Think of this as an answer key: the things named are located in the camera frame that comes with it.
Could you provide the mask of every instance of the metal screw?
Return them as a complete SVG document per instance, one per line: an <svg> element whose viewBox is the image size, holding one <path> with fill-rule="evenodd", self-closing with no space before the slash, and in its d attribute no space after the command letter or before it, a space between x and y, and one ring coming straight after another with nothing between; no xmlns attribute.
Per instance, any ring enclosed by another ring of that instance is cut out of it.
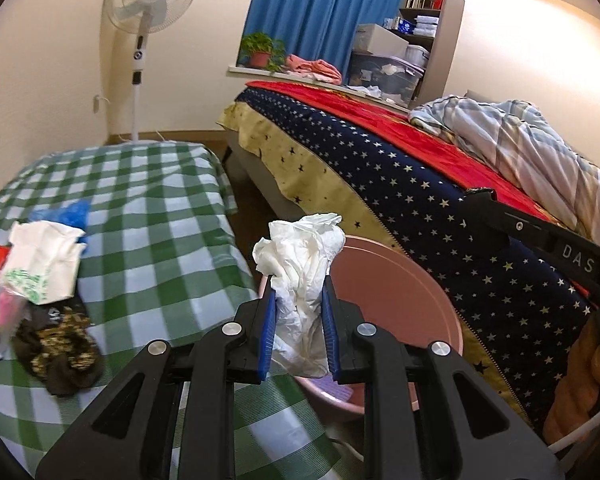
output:
<svg viewBox="0 0 600 480"><path fill-rule="evenodd" d="M431 351L435 355L445 356L451 353L451 346L446 344L444 341L436 341L431 345Z"/></svg>
<svg viewBox="0 0 600 480"><path fill-rule="evenodd" d="M151 355L164 354L167 349L167 343L164 341L154 341L149 345L148 351Z"/></svg>
<svg viewBox="0 0 600 480"><path fill-rule="evenodd" d="M235 323L232 321L230 323L225 323L222 326L222 333L224 335L238 335L240 332L242 332L242 326L240 323Z"/></svg>
<svg viewBox="0 0 600 480"><path fill-rule="evenodd" d="M376 333L376 327L371 323L360 323L358 325L358 333L360 335L371 336Z"/></svg>

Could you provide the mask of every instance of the fan blade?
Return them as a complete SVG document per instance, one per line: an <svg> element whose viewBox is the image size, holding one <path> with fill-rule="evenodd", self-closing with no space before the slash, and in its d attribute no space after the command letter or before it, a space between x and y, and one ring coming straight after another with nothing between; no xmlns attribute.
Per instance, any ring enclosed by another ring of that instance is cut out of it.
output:
<svg viewBox="0 0 600 480"><path fill-rule="evenodd" d="M140 2L135 1L132 4L128 4L124 7L116 7L113 9L113 13L117 19L127 20L138 14L143 8L144 6Z"/></svg>
<svg viewBox="0 0 600 480"><path fill-rule="evenodd" d="M158 0L151 6L151 25L150 27L158 27L167 19L167 0Z"/></svg>

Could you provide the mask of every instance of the window sill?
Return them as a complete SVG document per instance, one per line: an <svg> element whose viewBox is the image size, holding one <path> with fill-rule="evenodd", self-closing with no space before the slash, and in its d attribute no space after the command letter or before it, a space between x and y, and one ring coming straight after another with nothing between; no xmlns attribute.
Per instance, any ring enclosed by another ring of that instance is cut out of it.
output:
<svg viewBox="0 0 600 480"><path fill-rule="evenodd" d="M338 92L342 92L344 94L351 95L363 102L368 102L375 105L380 105L383 108L390 108L393 111L397 111L403 114L409 113L409 109L404 106L400 106L398 104L388 103L387 101L383 101L382 99L376 99L373 97L369 97L365 93L358 92L357 90L352 90L351 88L347 88L346 86L338 86L330 83L323 83L321 81L314 81L311 79L307 79L304 77L300 77L297 75L291 74L283 74L281 72L269 72L268 70L261 70L259 68L247 68L245 66L234 66L231 65L227 68L227 72L233 74L244 74L253 76L254 78L262 78L262 77L270 77L273 79L282 79L286 81L295 81L304 84L320 86L322 88L328 88L331 90L337 90Z"/></svg>

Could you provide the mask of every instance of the curtain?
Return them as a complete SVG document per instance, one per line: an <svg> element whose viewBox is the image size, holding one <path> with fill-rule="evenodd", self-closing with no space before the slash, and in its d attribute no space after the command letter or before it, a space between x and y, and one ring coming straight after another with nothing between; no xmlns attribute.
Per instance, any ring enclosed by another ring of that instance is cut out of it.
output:
<svg viewBox="0 0 600 480"><path fill-rule="evenodd" d="M324 59L344 75L360 23L382 25L400 0L251 0L244 34L266 32L287 54Z"/></svg>

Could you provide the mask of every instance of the pink blanket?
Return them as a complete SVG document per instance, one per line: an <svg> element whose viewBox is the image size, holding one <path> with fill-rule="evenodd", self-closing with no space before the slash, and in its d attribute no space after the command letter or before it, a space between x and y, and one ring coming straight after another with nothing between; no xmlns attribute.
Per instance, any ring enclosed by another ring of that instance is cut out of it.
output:
<svg viewBox="0 0 600 480"><path fill-rule="evenodd" d="M333 83L335 85L342 83L342 74L339 70L323 59L307 61L292 54L286 58L285 64L291 73L302 76L314 75L318 81Z"/></svg>

